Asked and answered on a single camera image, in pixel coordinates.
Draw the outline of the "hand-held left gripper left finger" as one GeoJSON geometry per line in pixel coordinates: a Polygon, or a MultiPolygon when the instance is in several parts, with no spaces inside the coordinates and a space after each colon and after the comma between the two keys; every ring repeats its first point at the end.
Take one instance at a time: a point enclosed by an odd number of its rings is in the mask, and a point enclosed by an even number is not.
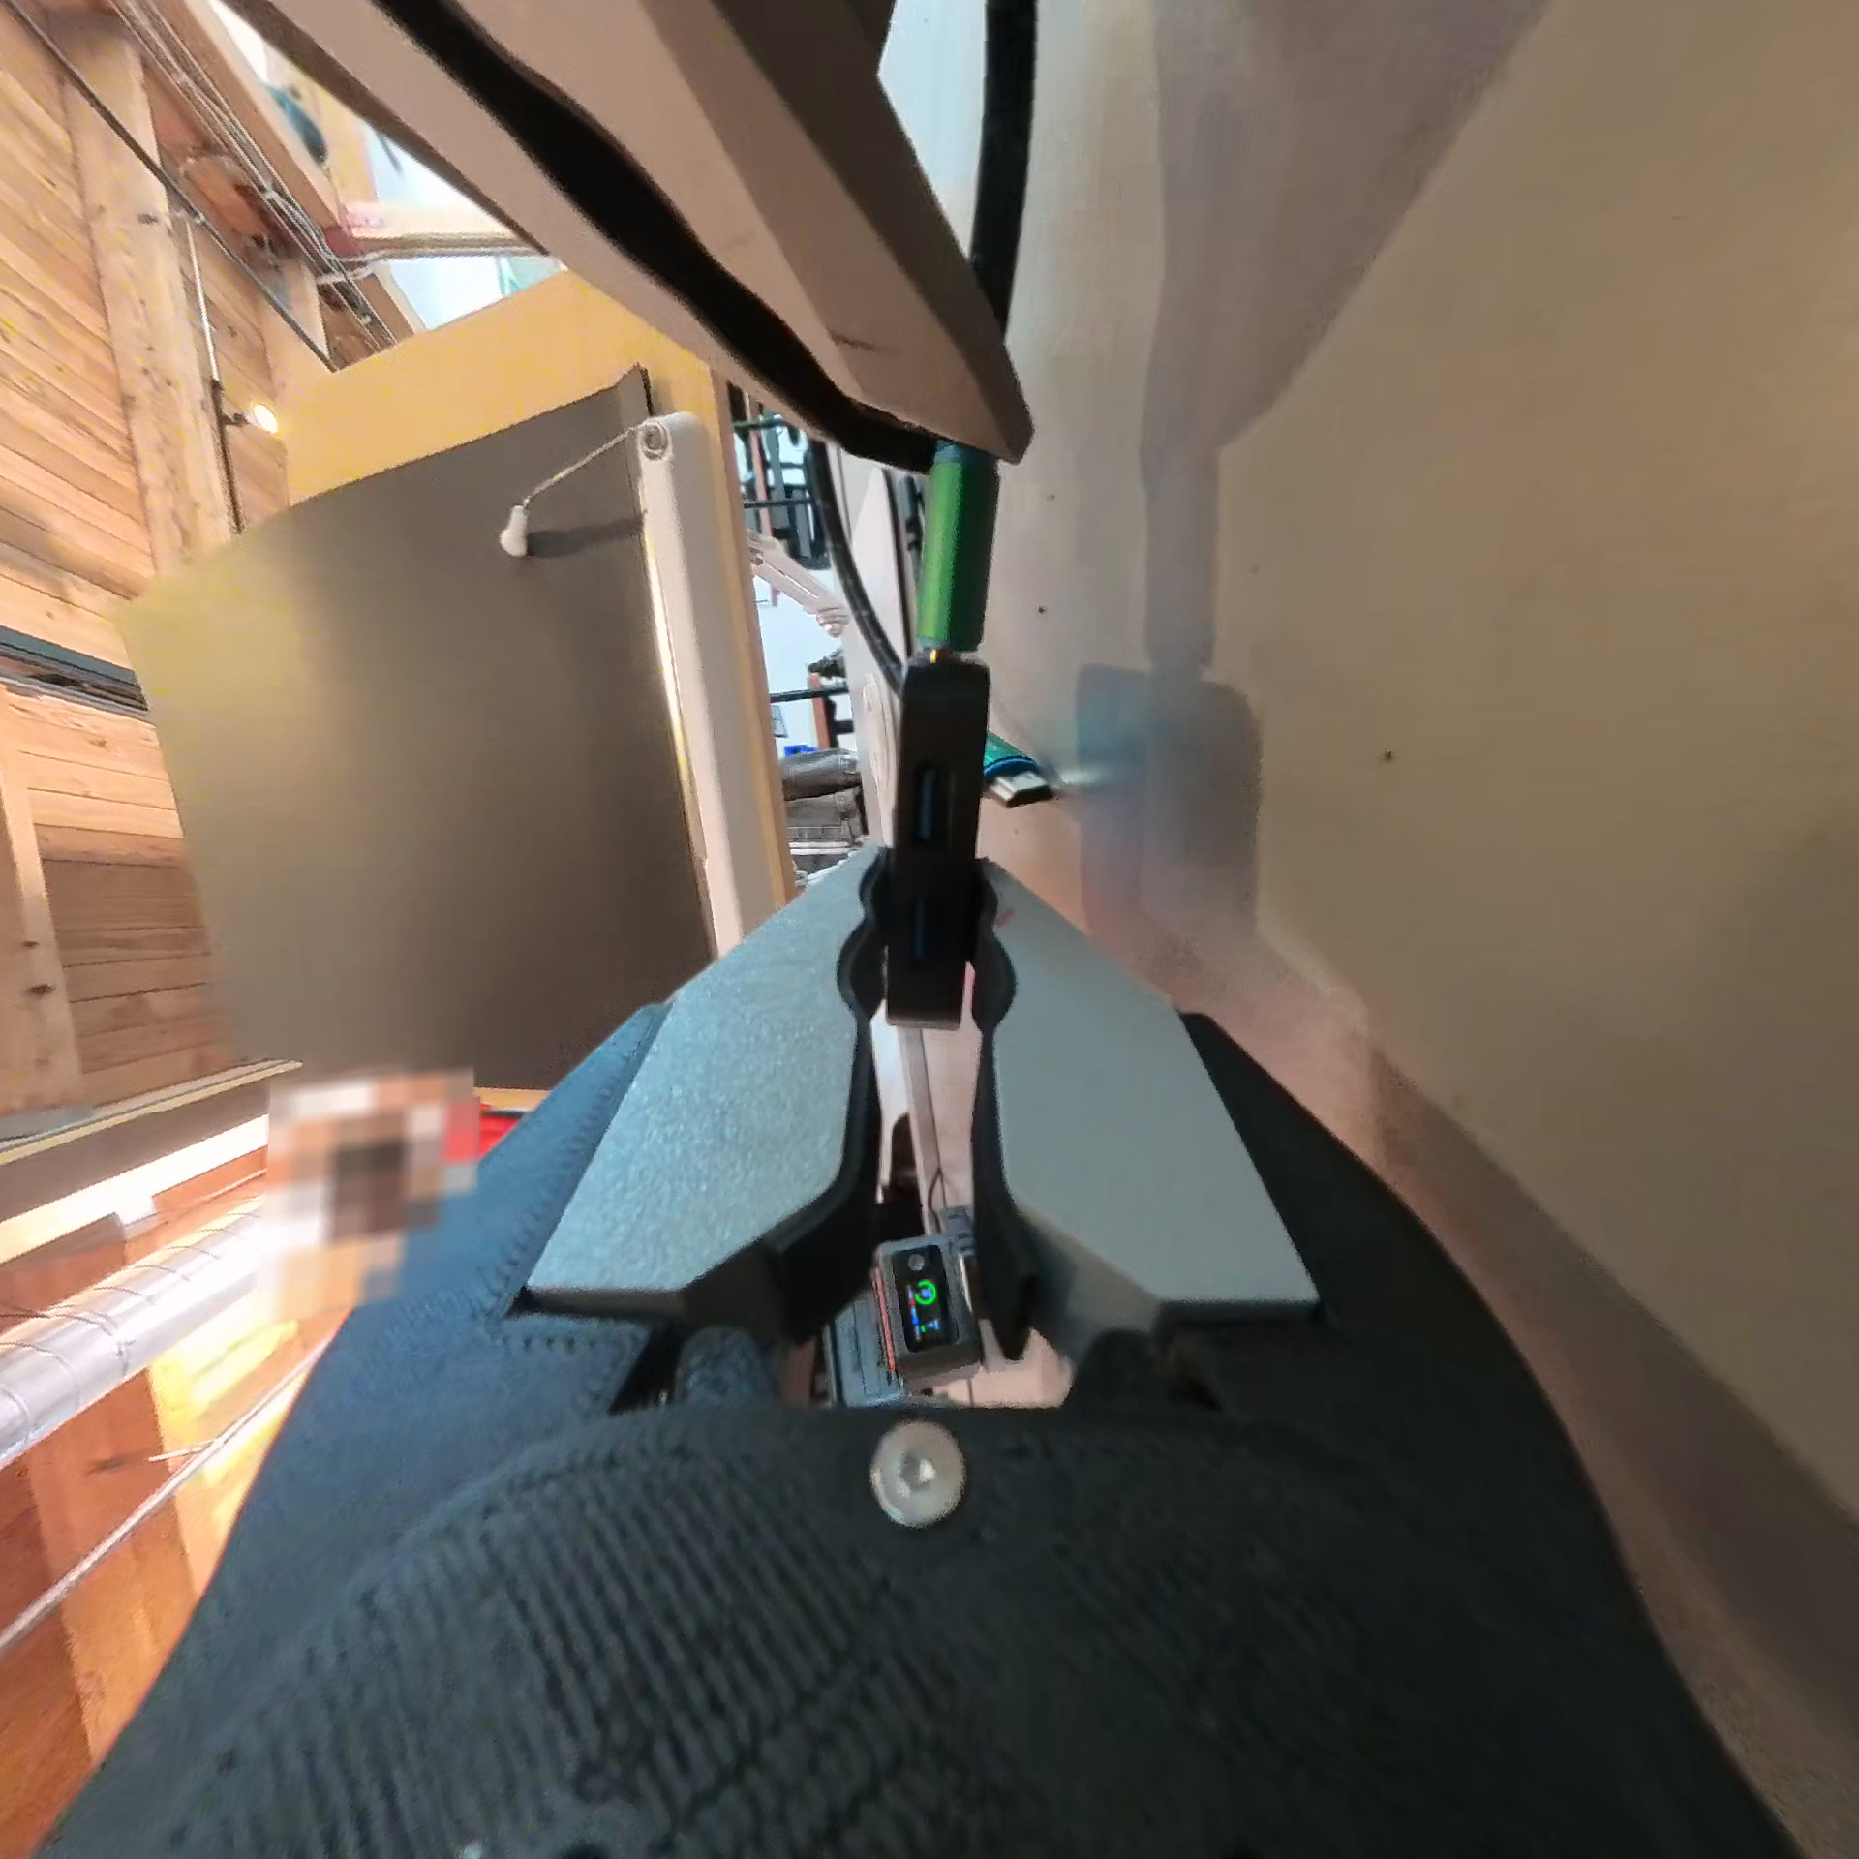
{"type": "Polygon", "coordinates": [[[859,848],[678,990],[525,1296],[804,1342],[875,1249],[887,850],[859,848]]]}

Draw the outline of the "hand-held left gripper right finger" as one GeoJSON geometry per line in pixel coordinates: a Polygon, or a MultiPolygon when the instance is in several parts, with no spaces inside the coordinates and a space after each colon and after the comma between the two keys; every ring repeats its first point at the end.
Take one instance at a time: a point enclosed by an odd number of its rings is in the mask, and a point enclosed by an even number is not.
{"type": "Polygon", "coordinates": [[[1011,1359],[1303,1319],[1318,1289],[1174,1007],[978,867],[975,1284],[1011,1359]]]}

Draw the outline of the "black hub adapter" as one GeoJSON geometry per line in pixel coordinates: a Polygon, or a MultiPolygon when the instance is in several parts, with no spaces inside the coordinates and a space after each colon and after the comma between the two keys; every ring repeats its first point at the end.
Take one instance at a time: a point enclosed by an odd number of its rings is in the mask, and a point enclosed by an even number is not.
{"type": "Polygon", "coordinates": [[[812,441],[808,486],[827,559],[881,679],[898,697],[893,840],[879,898],[887,1015],[896,1027],[960,1026],[979,915],[978,828],[989,680],[979,648],[1001,492],[987,452],[942,444],[928,478],[917,651],[902,662],[848,555],[827,451],[812,441]]]}

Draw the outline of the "dark green battery charger case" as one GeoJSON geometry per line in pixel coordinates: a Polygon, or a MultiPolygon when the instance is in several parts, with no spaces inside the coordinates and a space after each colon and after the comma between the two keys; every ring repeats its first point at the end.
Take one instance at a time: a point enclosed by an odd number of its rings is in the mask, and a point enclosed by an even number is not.
{"type": "Polygon", "coordinates": [[[896,1373],[928,1375],[974,1359],[979,1329],[955,1241],[926,1235],[879,1245],[874,1253],[871,1283],[896,1373]]]}

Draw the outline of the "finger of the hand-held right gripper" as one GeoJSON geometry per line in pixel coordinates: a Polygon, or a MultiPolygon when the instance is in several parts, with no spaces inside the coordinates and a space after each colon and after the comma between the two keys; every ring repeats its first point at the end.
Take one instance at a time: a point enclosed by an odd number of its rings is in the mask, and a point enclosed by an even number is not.
{"type": "Polygon", "coordinates": [[[491,2],[474,33],[546,184],[512,214],[573,275],[850,452],[1027,452],[1007,338],[856,7],[491,2]]]}
{"type": "Polygon", "coordinates": [[[735,381],[822,421],[795,276],[647,4],[233,4],[269,49],[735,381]]]}

